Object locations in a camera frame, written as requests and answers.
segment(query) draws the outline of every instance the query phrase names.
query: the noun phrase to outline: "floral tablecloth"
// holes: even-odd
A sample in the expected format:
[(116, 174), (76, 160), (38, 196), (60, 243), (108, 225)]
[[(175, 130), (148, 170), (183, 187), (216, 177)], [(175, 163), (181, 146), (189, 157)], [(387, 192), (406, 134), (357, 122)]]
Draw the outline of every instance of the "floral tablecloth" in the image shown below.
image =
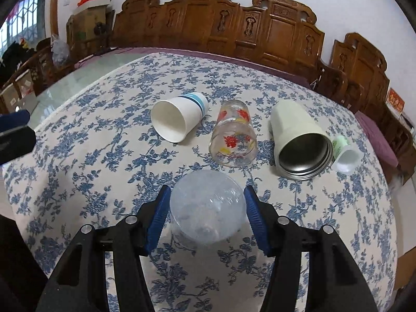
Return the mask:
[[(210, 110), (184, 142), (161, 139), (150, 121), (152, 105), (198, 91)], [(241, 99), (257, 133), (257, 160), (228, 169), (211, 159), (208, 143), (220, 104)], [(334, 137), (350, 138), (363, 153), (351, 176), (328, 167), (314, 179), (290, 181), (275, 175), (270, 111), (280, 99), (302, 104)], [(390, 300), (396, 270), (396, 225), (390, 195), (373, 148), (354, 115), (321, 95), (251, 68), (176, 54), (151, 54), (99, 79), (69, 100), (37, 129), (30, 155), (7, 166), (5, 184), (17, 225), (47, 274), (71, 237), (86, 223), (116, 224), (199, 169), (229, 173), (241, 187), (253, 185), (262, 201), (297, 224), (332, 225), (354, 256), (380, 310)], [(112, 255), (107, 258), (111, 311), (118, 310)], [(157, 249), (142, 260), (159, 312), (258, 311), (273, 259), (257, 248), (247, 222), (230, 239), (206, 252), (180, 246), (169, 217)], [(302, 261), (297, 310), (305, 307), (308, 254)]]

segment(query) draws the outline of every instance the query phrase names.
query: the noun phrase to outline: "floral printed glass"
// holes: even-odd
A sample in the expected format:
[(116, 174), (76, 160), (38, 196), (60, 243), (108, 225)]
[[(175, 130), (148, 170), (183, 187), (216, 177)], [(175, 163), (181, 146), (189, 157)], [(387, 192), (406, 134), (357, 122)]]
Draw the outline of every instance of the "floral printed glass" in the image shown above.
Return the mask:
[(209, 152), (216, 162), (229, 167), (247, 165), (257, 157), (257, 138), (242, 101), (229, 100), (221, 105)]

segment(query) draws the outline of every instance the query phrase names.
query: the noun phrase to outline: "metal bolt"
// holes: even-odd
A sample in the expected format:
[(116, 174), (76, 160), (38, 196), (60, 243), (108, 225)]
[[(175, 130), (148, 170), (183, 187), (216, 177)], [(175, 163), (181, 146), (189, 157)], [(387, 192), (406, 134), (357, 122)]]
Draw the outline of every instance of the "metal bolt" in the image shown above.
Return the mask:
[(92, 230), (92, 226), (90, 224), (86, 224), (81, 228), (82, 233), (89, 233)]
[(136, 216), (128, 216), (126, 218), (126, 223), (127, 224), (134, 224), (135, 222), (137, 222), (137, 217)]
[(288, 224), (289, 224), (289, 219), (288, 219), (288, 217), (285, 217), (285, 216), (280, 216), (280, 217), (277, 219), (277, 222), (278, 222), (279, 224), (282, 224), (282, 225), (288, 225)]
[(325, 232), (325, 233), (327, 233), (327, 234), (331, 234), (331, 233), (333, 233), (334, 232), (334, 228), (332, 227), (332, 226), (330, 226), (330, 225), (325, 225), (324, 227), (323, 227), (323, 231)]

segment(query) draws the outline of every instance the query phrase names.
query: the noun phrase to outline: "window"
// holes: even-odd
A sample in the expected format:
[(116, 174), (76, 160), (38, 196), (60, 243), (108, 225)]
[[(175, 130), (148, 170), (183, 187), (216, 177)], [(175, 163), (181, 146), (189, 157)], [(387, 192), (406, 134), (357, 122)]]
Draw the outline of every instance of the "window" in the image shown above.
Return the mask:
[(45, 38), (45, 0), (20, 0), (0, 28), (0, 55), (24, 38), (31, 47)]

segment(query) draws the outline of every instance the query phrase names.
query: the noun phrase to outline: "pink seat cushion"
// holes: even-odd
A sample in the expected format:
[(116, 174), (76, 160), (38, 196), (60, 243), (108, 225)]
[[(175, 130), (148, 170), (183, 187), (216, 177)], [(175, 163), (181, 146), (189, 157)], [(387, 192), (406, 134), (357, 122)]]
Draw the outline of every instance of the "pink seat cushion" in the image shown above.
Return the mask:
[(357, 121), (361, 124), (365, 134), (367, 135), (371, 145), (373, 146), (374, 152), (379, 159), (388, 163), (392, 167), (397, 167), (399, 161), (397, 160), (394, 151), (388, 144), (386, 138), (377, 127), (376, 122), (371, 118), (364, 115), (361, 111), (357, 111), (355, 114)]

